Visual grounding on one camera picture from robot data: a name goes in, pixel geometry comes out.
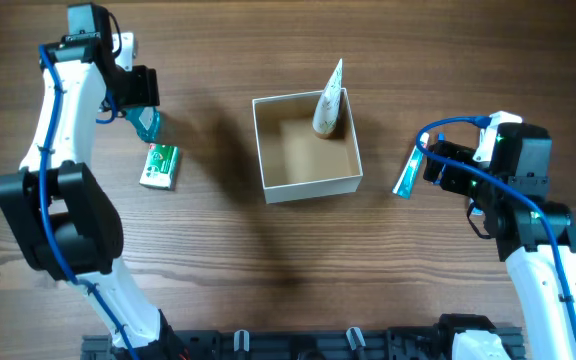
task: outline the blue cable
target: blue cable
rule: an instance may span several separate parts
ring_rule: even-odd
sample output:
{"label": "blue cable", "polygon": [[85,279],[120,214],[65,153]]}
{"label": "blue cable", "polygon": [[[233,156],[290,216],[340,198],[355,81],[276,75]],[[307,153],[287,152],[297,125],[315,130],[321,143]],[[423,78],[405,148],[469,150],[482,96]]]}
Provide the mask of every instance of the blue cable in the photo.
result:
{"label": "blue cable", "polygon": [[112,93],[110,92],[110,90],[106,90],[106,101],[110,104],[110,119],[108,120],[99,120],[96,119],[97,124],[110,124],[111,122],[113,122],[115,120],[115,118],[117,117],[117,104],[115,103],[115,99],[113,99],[112,97]]}
{"label": "blue cable", "polygon": [[[70,281],[73,285],[84,285],[88,289],[88,295],[91,293],[99,302],[101,308],[106,312],[110,320],[113,322],[117,330],[121,333],[121,337],[128,348],[128,352],[133,360],[139,360],[139,356],[135,352],[135,349],[130,344],[130,340],[128,339],[128,335],[124,330],[123,325],[119,322],[119,319],[113,314],[112,310],[108,307],[108,304],[104,301],[103,297],[97,290],[97,287],[91,284],[87,280],[79,280],[75,276],[74,272],[68,265],[68,262],[64,258],[61,250],[59,250],[59,246],[57,245],[57,239],[55,239],[55,233],[52,229],[52,224],[50,223],[50,214],[48,213],[48,186],[47,186],[47,169],[48,169],[48,158],[50,157],[50,147],[52,146],[53,139],[55,137],[55,129],[57,126],[57,122],[59,119],[59,111],[61,108],[61,98],[63,95],[63,89],[61,88],[61,79],[59,78],[59,74],[55,69],[54,65],[50,61],[48,57],[48,53],[46,53],[46,49],[43,45],[39,45],[39,55],[41,56],[41,60],[48,68],[50,75],[52,77],[53,82],[55,83],[55,102],[52,107],[52,113],[50,115],[50,123],[48,124],[48,131],[46,132],[46,139],[44,140],[44,145],[40,149],[41,150],[41,160],[39,163],[39,207],[41,209],[41,222],[43,224],[44,232],[46,234],[46,239],[48,240],[48,245],[50,245],[50,249],[52,250],[59,267],[66,275],[68,281]],[[113,109],[113,113],[116,115],[116,107]]]}
{"label": "blue cable", "polygon": [[455,117],[455,118],[448,118],[448,119],[444,119],[444,120],[439,120],[437,122],[434,122],[432,124],[424,126],[424,128],[419,131],[419,133],[417,134],[416,146],[419,149],[419,151],[421,151],[429,159],[439,161],[440,163],[443,163],[446,166],[452,166],[454,168],[467,171],[467,172],[477,176],[481,180],[491,183],[492,185],[496,186],[497,188],[501,189],[502,191],[504,191],[508,195],[517,199],[522,204],[526,205],[530,210],[532,210],[533,212],[535,212],[539,215],[539,221],[541,221],[541,224],[544,226],[544,229],[546,230],[546,236],[548,237],[548,241],[550,242],[550,247],[552,249],[552,255],[553,255],[553,258],[555,261],[555,270],[557,272],[557,277],[559,278],[559,282],[561,283],[563,296],[565,299],[567,299],[567,301],[565,301],[566,309],[568,310],[568,318],[570,319],[570,326],[572,328],[572,333],[573,333],[573,336],[575,338],[575,343],[576,343],[576,311],[575,311],[575,307],[573,305],[570,287],[568,286],[568,280],[566,278],[566,272],[565,272],[564,267],[561,263],[561,255],[559,254],[559,247],[557,246],[557,238],[555,237],[555,233],[553,232],[552,227],[550,226],[550,223],[548,222],[548,219],[546,218],[546,214],[544,214],[544,212],[539,208],[539,206],[537,206],[537,204],[535,204],[528,197],[526,197],[522,193],[518,192],[517,190],[511,188],[510,186],[504,184],[499,179],[497,179],[497,178],[495,178],[489,174],[486,174],[485,172],[483,172],[483,171],[481,171],[475,167],[472,167],[472,166],[466,165],[464,163],[461,163],[461,162],[458,162],[458,161],[448,159],[448,158],[445,158],[443,156],[434,154],[434,153],[430,152],[429,150],[425,149],[421,144],[421,136],[425,132],[428,132],[437,126],[451,124],[451,123],[457,123],[457,122],[467,122],[467,123],[473,124],[479,128],[486,128],[490,124],[490,121],[491,121],[491,119],[488,116]]}

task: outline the black cable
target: black cable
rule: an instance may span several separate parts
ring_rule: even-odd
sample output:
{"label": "black cable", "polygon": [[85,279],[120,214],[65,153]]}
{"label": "black cable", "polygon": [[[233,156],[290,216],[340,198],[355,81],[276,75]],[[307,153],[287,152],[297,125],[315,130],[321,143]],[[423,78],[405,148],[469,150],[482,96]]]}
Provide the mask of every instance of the black cable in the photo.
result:
{"label": "black cable", "polygon": [[117,18],[115,17],[115,15],[113,15],[113,13],[108,13],[108,15],[112,18],[112,22],[115,23],[115,29],[117,30],[117,37],[119,38],[119,49],[117,49],[117,51],[113,51],[112,55],[116,58],[117,56],[119,56],[119,54],[121,54],[121,30],[119,30],[119,23],[117,22]]}

